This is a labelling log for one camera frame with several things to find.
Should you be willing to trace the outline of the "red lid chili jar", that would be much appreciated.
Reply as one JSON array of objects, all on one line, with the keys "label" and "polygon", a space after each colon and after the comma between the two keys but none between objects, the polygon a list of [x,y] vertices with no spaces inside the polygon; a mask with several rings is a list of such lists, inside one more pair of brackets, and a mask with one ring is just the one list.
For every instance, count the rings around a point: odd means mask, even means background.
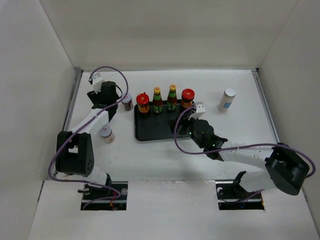
[{"label": "red lid chili jar", "polygon": [[139,114],[147,117],[150,114],[150,98],[146,92],[140,93],[136,96],[136,103],[138,106]]},{"label": "red lid chili jar", "polygon": [[181,107],[187,109],[193,105],[195,92],[190,88],[185,88],[181,93]]}]

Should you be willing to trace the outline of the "yellow cap sauce bottle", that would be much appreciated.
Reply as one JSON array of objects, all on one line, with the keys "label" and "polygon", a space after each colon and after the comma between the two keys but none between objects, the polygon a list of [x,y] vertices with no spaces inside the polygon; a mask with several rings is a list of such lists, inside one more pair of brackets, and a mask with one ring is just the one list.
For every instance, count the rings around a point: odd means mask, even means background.
[{"label": "yellow cap sauce bottle", "polygon": [[167,110],[173,112],[176,110],[177,105],[177,86],[175,84],[171,84],[169,86],[169,92],[167,96]]},{"label": "yellow cap sauce bottle", "polygon": [[163,111],[163,100],[161,96],[161,89],[159,87],[155,87],[153,89],[153,112],[155,114],[160,114]]}]

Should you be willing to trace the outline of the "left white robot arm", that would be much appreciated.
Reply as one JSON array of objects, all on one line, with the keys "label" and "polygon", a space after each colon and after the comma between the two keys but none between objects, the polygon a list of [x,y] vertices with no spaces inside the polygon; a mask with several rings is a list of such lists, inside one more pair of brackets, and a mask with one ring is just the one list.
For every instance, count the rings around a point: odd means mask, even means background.
[{"label": "left white robot arm", "polygon": [[95,166],[92,136],[110,122],[117,112],[117,84],[113,81],[101,81],[100,89],[87,93],[93,102],[89,115],[70,131],[61,131],[57,136],[55,170],[75,181],[85,181],[95,186],[100,199],[112,195],[111,177]]}]

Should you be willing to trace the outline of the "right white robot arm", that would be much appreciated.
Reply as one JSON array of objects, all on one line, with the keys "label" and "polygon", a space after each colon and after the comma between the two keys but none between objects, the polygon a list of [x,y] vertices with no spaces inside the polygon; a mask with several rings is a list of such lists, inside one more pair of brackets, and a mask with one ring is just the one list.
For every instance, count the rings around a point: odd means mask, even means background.
[{"label": "right white robot arm", "polygon": [[296,196],[316,169],[309,157],[285,143],[235,143],[216,135],[214,128],[204,119],[180,116],[172,124],[174,137],[179,130],[202,149],[200,155],[256,168],[256,171],[242,170],[235,177],[231,190],[238,198],[249,192],[275,188]]}]

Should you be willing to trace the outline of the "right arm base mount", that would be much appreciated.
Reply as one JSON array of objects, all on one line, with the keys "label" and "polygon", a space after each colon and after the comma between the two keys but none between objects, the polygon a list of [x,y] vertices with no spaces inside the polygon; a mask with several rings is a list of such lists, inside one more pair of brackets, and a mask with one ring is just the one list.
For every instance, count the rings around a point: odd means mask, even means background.
[{"label": "right arm base mount", "polygon": [[246,171],[241,171],[233,180],[225,179],[215,181],[219,210],[235,211],[265,209],[261,190],[248,192],[240,186],[242,177],[245,173]]}]

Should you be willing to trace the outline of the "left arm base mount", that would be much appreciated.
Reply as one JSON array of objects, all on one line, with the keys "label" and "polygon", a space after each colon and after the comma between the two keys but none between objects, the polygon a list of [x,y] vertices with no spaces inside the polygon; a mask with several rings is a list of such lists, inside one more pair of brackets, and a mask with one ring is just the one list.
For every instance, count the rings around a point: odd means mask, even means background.
[{"label": "left arm base mount", "polygon": [[118,193],[113,190],[85,184],[83,189],[77,191],[82,196],[80,209],[82,211],[125,211],[128,182],[114,181],[111,187],[120,192],[119,197],[117,197]]}]

